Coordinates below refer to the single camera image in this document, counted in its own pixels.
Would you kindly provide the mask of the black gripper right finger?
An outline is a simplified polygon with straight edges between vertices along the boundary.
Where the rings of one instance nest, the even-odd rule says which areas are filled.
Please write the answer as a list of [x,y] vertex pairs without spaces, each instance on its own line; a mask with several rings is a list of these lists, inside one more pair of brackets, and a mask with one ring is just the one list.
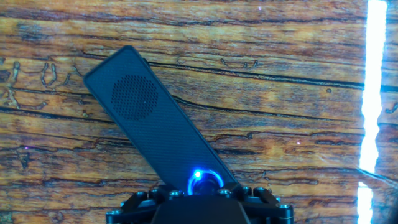
[[226,209],[230,218],[242,217],[246,223],[294,224],[293,206],[280,202],[264,187],[227,183],[216,195],[233,203],[233,208]]

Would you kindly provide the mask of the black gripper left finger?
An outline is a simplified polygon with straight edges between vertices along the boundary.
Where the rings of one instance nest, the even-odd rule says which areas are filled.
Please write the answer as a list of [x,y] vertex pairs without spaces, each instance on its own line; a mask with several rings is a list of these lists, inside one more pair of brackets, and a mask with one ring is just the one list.
[[184,192],[172,185],[135,192],[121,203],[120,208],[106,212],[105,221],[107,224],[150,223],[164,202],[180,197],[184,197]]

